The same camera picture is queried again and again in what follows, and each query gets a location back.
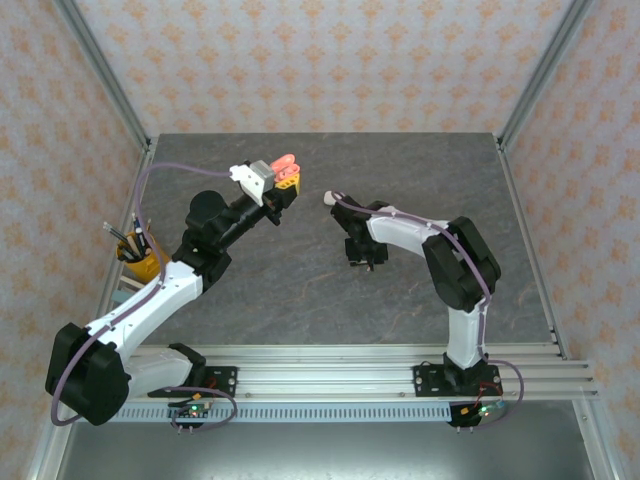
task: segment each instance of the rubber tip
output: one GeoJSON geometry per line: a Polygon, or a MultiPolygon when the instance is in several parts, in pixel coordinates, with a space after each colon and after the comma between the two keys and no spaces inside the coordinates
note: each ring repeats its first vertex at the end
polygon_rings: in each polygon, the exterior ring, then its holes
{"type": "Polygon", "coordinates": [[[333,207],[336,204],[335,199],[331,196],[331,190],[324,193],[324,204],[333,207]]]}

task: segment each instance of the gray floor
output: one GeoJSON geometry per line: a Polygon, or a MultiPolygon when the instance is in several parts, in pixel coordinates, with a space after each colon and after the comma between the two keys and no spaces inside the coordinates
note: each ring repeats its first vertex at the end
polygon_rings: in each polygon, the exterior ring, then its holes
{"type": "Polygon", "coordinates": [[[569,402],[525,403],[495,428],[444,423],[230,424],[193,436],[169,425],[76,424],[58,480],[588,480],[569,402]]]}
{"type": "MultiPolygon", "coordinates": [[[[446,343],[446,308],[426,263],[391,247],[367,273],[350,268],[345,234],[322,203],[337,189],[362,204],[384,200],[433,219],[470,217],[502,267],[488,317],[488,342],[549,340],[540,298],[503,171],[489,134],[162,135],[155,162],[228,170],[245,159],[294,153],[301,196],[282,225],[263,221],[229,253],[222,280],[181,309],[148,344],[446,343]]],[[[231,202],[228,179],[161,170],[143,208],[167,253],[175,251],[191,198],[206,189],[231,202]]]]}

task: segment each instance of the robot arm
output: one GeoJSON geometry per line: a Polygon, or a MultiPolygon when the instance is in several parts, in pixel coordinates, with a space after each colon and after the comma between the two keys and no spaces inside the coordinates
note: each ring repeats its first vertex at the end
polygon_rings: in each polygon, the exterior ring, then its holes
{"type": "MultiPolygon", "coordinates": [[[[349,196],[341,200],[360,207],[349,196]]],[[[451,366],[449,373],[459,377],[458,385],[469,383],[463,377],[474,367],[479,368],[484,364],[478,349],[480,305],[484,296],[466,262],[456,257],[453,245],[434,225],[440,227],[440,230],[446,229],[458,239],[491,293],[495,291],[496,281],[501,274],[498,263],[468,218],[419,224],[405,218],[389,216],[389,213],[393,214],[397,210],[384,202],[374,202],[366,209],[381,214],[357,212],[338,203],[331,209],[331,215],[349,234],[349,238],[345,240],[345,249],[350,264],[367,264],[373,270],[374,265],[388,260],[387,245],[395,245],[424,258],[436,292],[449,310],[449,344],[445,364],[451,366]]]]}
{"type": "MultiPolygon", "coordinates": [[[[147,303],[105,332],[71,372],[61,395],[63,403],[94,425],[115,415],[127,398],[168,386],[198,387],[204,381],[204,358],[182,344],[157,355],[131,358],[136,348],[167,318],[195,300],[217,282],[229,264],[227,249],[245,232],[267,217],[280,224],[282,210],[299,193],[300,174],[293,155],[271,167],[259,161],[231,167],[231,178],[243,194],[227,205],[215,191],[191,201],[187,230],[172,261],[166,265],[164,284],[147,303]]],[[[62,372],[79,348],[113,318],[145,298],[160,282],[156,277],[127,302],[85,328],[63,327],[53,346],[45,389],[53,394],[62,372]]]]}

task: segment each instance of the pen holder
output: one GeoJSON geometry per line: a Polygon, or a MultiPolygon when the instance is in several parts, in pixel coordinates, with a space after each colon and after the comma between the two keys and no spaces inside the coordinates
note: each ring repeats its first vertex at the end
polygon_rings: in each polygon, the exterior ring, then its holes
{"type": "MultiPolygon", "coordinates": [[[[132,235],[134,235],[134,233],[129,232],[127,234],[127,237],[131,237],[132,235]]],[[[116,248],[116,256],[119,256],[121,253],[120,245],[121,243],[118,244],[118,247],[116,248]]],[[[169,262],[169,257],[167,256],[166,253],[164,253],[162,248],[160,248],[160,245],[158,245],[157,243],[156,243],[156,248],[160,251],[160,254],[162,255],[162,258],[164,259],[164,263],[166,265],[169,262]]],[[[138,279],[142,283],[145,283],[145,284],[149,283],[151,280],[153,280],[156,277],[156,275],[160,273],[160,262],[158,261],[158,257],[156,257],[156,254],[153,253],[153,250],[143,260],[140,260],[139,262],[131,262],[131,263],[124,262],[124,265],[129,270],[131,270],[131,272],[136,277],[138,277],[138,279]]]]}

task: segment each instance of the wallpaper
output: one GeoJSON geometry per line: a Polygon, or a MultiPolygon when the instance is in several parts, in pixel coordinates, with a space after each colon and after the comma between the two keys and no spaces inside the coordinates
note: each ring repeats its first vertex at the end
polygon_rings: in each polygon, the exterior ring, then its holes
{"type": "Polygon", "coordinates": [[[80,0],[149,135],[499,132],[570,0],[80,0]]]}
{"type": "Polygon", "coordinates": [[[571,354],[640,476],[640,9],[596,0],[510,152],[571,354]]]}
{"type": "Polygon", "coordinates": [[[25,478],[56,332],[97,306],[138,148],[50,0],[0,3],[0,477],[25,478]]]}

